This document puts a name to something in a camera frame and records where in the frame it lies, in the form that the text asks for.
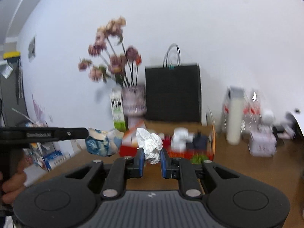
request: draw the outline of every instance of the crumpled white tissue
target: crumpled white tissue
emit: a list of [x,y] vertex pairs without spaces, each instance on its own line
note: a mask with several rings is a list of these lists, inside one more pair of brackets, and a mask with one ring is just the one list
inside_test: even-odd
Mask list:
[[144,128],[136,130],[138,147],[143,148],[145,159],[150,164],[157,164],[161,160],[160,150],[163,148],[163,141],[157,134],[150,134]]

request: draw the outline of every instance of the brown tabletop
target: brown tabletop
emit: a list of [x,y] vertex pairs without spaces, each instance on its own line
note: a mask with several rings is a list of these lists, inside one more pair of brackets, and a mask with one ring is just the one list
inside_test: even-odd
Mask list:
[[[286,142],[284,146],[277,148],[277,153],[272,158],[251,156],[245,142],[241,142],[237,146],[230,146],[226,142],[224,135],[217,139],[216,144],[215,162],[270,184],[280,189],[289,198],[291,208],[284,228],[304,227],[304,221],[301,217],[304,207],[304,182],[301,178],[304,169],[304,143]],[[43,176],[39,181],[66,173],[94,159],[102,159],[105,164],[109,164],[118,157],[118,155],[113,155],[103,158],[82,151]],[[127,181],[127,189],[133,190],[177,188],[177,180],[165,180],[162,178],[159,164],[148,164],[144,169],[143,178],[129,179]]]

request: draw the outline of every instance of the ribbed gray panel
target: ribbed gray panel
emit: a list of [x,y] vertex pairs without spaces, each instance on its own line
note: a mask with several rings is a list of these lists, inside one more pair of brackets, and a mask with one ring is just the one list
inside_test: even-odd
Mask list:
[[185,200],[177,191],[127,191],[104,202],[79,228],[223,228],[202,203]]

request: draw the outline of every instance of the orange flower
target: orange flower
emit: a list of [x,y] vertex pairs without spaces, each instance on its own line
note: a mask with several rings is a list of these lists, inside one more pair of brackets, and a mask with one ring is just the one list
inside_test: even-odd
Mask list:
[[140,54],[137,55],[137,57],[135,59],[135,63],[136,63],[137,66],[141,64],[141,56],[140,56]]

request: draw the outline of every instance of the black paper bag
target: black paper bag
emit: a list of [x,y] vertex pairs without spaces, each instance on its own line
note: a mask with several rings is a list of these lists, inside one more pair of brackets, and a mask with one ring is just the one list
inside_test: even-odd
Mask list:
[[199,65],[146,68],[145,118],[167,122],[201,122]]

